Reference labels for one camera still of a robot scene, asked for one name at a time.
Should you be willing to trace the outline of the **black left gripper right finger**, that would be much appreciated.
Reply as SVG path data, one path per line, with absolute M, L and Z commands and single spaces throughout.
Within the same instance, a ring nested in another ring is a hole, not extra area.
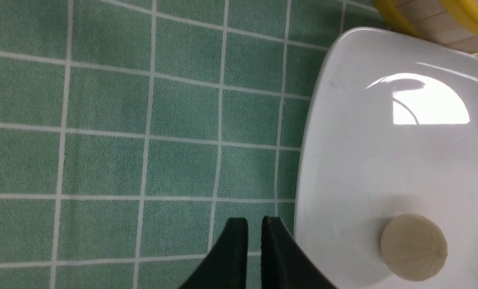
M 283 220 L 265 216 L 261 234 L 261 287 L 263 289 L 334 289 L 309 260 Z

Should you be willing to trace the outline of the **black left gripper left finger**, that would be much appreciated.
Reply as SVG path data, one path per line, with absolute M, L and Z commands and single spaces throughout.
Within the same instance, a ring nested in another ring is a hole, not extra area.
M 180 288 L 244 289 L 247 252 L 247 220 L 229 218 L 211 251 Z

